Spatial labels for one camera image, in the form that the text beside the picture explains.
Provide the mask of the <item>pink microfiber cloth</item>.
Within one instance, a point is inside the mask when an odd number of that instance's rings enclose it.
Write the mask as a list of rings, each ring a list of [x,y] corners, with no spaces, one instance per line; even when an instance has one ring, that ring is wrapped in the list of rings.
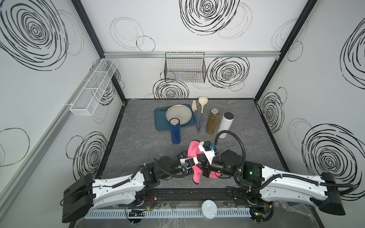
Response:
[[[196,140],[193,140],[193,141],[190,142],[190,145],[189,145],[189,148],[188,148],[188,151],[187,151],[188,158],[197,157],[198,155],[204,154],[204,152],[200,151],[199,144],[200,144],[200,142],[196,141]],[[196,184],[199,184],[200,177],[202,176],[203,171],[197,165],[193,166],[192,169],[194,171],[193,182],[196,183]],[[216,179],[220,176],[222,176],[222,174],[211,172],[209,177],[213,178],[213,179]]]

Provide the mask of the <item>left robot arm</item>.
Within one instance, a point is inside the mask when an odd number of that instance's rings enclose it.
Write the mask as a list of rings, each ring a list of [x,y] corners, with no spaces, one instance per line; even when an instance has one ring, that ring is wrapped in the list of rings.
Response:
[[[136,201],[138,192],[159,185],[160,180],[167,177],[184,178],[197,164],[196,157],[181,154],[175,161],[169,156],[154,159],[127,176],[112,179],[94,179],[91,174],[83,176],[64,190],[62,223],[75,222],[96,209],[131,204]]]

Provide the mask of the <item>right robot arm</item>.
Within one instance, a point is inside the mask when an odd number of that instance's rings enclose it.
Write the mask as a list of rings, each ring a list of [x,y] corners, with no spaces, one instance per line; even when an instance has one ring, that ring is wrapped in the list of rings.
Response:
[[[241,155],[232,150],[219,153],[219,136],[231,135],[241,148]],[[353,184],[336,183],[333,175],[306,176],[280,171],[246,160],[246,149],[242,140],[233,132],[223,130],[214,142],[190,142],[188,158],[194,161],[193,181],[201,176],[208,178],[232,177],[246,191],[250,202],[288,201],[317,207],[321,212],[343,216],[345,209],[341,197],[354,192]]]

